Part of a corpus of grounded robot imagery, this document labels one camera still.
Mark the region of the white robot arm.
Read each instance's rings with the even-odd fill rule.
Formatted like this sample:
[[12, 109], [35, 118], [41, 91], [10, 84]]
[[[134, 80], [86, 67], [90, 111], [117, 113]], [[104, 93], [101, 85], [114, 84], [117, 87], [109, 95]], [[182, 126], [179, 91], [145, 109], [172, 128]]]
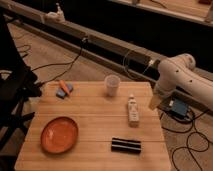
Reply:
[[194, 57], [187, 53], [163, 59], [158, 64], [160, 76], [154, 86], [149, 108], [154, 110], [172, 95], [176, 87], [180, 87], [213, 111], [213, 81], [194, 73], [195, 65]]

